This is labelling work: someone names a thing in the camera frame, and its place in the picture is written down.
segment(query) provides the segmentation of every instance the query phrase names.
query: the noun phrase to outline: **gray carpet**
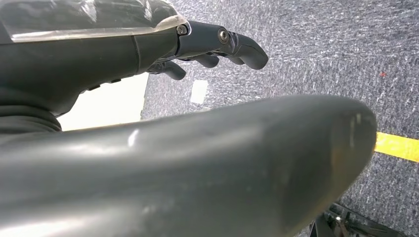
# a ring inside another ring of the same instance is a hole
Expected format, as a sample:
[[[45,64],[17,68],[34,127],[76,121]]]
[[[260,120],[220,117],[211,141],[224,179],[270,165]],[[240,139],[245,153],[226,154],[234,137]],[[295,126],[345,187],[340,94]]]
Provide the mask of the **gray carpet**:
[[[252,37],[271,59],[261,71],[221,60],[214,69],[180,63],[188,72],[183,81],[152,75],[144,118],[288,94],[334,94],[369,105],[378,117],[380,131],[419,139],[419,1],[173,3],[190,20],[220,24]],[[209,82],[203,105],[190,103],[192,83],[197,79]],[[340,202],[419,237],[419,165],[375,154]]]

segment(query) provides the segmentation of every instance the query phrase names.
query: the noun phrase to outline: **yellow line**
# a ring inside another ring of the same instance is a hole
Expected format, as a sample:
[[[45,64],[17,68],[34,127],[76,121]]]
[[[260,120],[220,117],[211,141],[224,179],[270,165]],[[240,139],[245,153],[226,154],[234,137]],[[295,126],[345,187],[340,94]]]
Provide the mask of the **yellow line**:
[[[419,162],[419,140],[377,133],[376,152]]]

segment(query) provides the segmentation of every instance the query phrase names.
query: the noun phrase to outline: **white wall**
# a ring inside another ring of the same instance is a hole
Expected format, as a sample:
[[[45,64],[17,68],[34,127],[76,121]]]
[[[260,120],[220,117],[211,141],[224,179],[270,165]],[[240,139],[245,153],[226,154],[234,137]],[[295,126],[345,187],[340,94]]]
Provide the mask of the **white wall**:
[[[140,121],[147,80],[145,73],[81,94],[71,111],[58,118],[63,131]]]

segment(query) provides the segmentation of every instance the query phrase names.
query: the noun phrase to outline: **robotic hand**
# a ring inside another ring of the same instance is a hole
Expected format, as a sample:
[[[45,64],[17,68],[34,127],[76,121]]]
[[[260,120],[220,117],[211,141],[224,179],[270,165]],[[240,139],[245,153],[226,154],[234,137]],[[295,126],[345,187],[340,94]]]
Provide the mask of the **robotic hand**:
[[[163,0],[14,0],[0,5],[0,101],[68,112],[78,95],[149,72],[182,79],[173,60],[253,69],[268,57],[252,39],[187,21]]]

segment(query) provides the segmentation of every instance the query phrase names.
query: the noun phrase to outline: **white paper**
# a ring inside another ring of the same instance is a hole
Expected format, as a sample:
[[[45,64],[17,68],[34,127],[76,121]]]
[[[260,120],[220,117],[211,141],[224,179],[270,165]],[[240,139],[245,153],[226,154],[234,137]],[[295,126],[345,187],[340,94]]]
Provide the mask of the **white paper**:
[[[203,104],[207,94],[208,81],[196,80],[192,85],[191,102],[195,104]]]

